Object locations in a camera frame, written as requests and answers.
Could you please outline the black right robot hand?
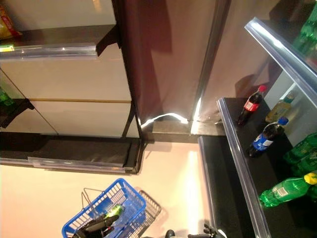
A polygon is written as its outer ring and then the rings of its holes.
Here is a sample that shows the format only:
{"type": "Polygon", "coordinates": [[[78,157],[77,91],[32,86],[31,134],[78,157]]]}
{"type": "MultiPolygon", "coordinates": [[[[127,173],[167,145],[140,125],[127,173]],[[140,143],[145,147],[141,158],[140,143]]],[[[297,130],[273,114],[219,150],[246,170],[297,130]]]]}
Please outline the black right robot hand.
{"type": "Polygon", "coordinates": [[[204,224],[202,234],[188,235],[188,238],[227,238],[227,235],[221,229],[216,229],[212,226],[204,224]]]}

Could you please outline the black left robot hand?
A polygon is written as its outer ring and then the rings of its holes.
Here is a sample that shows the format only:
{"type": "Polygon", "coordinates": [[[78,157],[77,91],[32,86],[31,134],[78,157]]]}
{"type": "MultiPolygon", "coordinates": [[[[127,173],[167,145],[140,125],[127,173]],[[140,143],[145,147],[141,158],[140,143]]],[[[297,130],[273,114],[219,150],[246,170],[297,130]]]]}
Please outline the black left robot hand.
{"type": "Polygon", "coordinates": [[[107,218],[100,218],[90,221],[80,228],[72,237],[73,238],[105,238],[114,231],[112,225],[119,219],[119,215],[107,218]]]}

